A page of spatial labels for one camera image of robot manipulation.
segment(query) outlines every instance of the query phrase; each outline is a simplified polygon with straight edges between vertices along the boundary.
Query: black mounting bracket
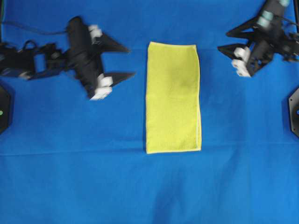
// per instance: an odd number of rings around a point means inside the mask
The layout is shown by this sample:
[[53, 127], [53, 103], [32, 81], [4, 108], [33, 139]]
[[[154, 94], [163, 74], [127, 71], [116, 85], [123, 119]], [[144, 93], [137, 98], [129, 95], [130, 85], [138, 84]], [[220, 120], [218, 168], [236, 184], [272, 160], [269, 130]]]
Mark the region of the black mounting bracket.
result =
[[11, 97], [9, 93], [0, 86], [0, 134], [9, 126]]

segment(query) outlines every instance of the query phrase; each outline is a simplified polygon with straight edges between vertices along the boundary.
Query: white connector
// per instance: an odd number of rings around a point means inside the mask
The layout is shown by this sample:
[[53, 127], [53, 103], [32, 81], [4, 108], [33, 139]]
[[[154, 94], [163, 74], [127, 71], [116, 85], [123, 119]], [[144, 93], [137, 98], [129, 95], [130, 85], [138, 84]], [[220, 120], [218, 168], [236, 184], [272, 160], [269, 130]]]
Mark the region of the white connector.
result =
[[98, 87], [94, 91], [95, 94], [90, 100], [104, 99], [112, 92], [112, 84], [112, 77], [104, 77], [104, 74], [100, 74], [98, 77]]
[[98, 25], [91, 25], [88, 27], [88, 30], [90, 32], [93, 44], [96, 43], [97, 37], [101, 37], [103, 35], [102, 30], [99, 29]]
[[246, 63], [249, 60], [251, 51], [248, 47], [243, 48], [236, 48], [234, 51], [234, 55], [242, 60], [234, 59], [232, 61], [232, 65], [234, 68], [237, 69], [238, 76], [241, 77], [251, 77], [247, 68]]

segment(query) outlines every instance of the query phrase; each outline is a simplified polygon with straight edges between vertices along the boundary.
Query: blue cloth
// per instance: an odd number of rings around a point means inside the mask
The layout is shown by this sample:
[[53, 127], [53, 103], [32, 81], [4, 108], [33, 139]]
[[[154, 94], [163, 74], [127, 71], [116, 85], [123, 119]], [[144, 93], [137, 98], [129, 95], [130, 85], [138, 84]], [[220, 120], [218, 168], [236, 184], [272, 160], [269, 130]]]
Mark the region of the blue cloth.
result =
[[[280, 56], [253, 79], [236, 75], [217, 46], [263, 0], [7, 0], [7, 21], [47, 31], [82, 15], [123, 43], [106, 71], [136, 71], [103, 101], [90, 102], [73, 72], [25, 82], [14, 119], [0, 136], [1, 224], [280, 224], [299, 222], [299, 139], [287, 97], [298, 66]], [[293, 6], [287, 18], [294, 20]], [[33, 39], [3, 27], [19, 47]], [[150, 41], [196, 44], [201, 61], [202, 152], [145, 153], [146, 49]]]

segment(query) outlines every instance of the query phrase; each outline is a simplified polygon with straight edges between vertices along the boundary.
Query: black cable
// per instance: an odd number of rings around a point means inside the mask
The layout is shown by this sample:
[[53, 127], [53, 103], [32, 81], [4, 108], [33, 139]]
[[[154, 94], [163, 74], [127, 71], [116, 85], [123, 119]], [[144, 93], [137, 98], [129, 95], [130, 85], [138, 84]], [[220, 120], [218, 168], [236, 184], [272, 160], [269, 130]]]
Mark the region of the black cable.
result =
[[33, 27], [29, 27], [29, 26], [23, 25], [21, 23], [12, 22], [12, 21], [2, 21], [0, 23], [3, 24], [3, 25], [9, 25], [9, 26], [17, 27], [17, 28], [24, 29], [26, 31], [29, 31], [29, 32], [32, 32], [32, 33], [41, 34], [41, 35], [61, 35], [61, 34], [65, 34], [66, 33], [66, 31], [45, 32], [43, 30], [36, 29], [36, 28], [33, 28]]
[[289, 20], [289, 19], [287, 19], [285, 17], [282, 17], [282, 16], [280, 16], [280, 18], [282, 18], [284, 21], [287, 21], [289, 24], [292, 24], [292, 25], [294, 25], [296, 27], [299, 27], [299, 23], [295, 23], [292, 20]]

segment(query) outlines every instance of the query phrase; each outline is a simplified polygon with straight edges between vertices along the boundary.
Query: yellow towel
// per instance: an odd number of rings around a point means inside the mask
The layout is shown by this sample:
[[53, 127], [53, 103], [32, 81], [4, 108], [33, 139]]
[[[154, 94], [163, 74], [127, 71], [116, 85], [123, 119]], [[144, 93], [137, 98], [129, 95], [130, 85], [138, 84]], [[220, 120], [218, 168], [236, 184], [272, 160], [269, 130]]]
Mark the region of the yellow towel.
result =
[[146, 92], [146, 151], [201, 150], [196, 45], [151, 42]]

